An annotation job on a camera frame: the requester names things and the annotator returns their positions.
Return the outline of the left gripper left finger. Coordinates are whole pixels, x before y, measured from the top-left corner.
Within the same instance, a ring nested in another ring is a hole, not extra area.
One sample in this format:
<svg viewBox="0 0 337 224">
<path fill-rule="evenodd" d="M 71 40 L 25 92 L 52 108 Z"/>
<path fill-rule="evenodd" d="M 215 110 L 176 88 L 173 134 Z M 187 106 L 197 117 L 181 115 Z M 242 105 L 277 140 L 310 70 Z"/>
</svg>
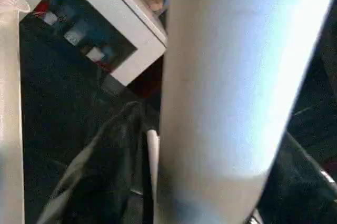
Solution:
<svg viewBox="0 0 337 224">
<path fill-rule="evenodd" d="M 137 101 L 113 112 L 71 161 L 38 223 L 152 223 L 145 125 Z"/>
</svg>

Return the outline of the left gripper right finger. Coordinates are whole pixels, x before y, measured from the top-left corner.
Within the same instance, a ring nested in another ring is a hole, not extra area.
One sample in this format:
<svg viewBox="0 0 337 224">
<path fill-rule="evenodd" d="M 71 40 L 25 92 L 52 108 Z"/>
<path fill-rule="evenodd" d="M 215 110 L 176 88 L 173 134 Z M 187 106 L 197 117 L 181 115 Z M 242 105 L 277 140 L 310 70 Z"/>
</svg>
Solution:
<svg viewBox="0 0 337 224">
<path fill-rule="evenodd" d="M 285 133 L 256 210 L 262 223 L 336 223 L 336 183 Z"/>
</svg>

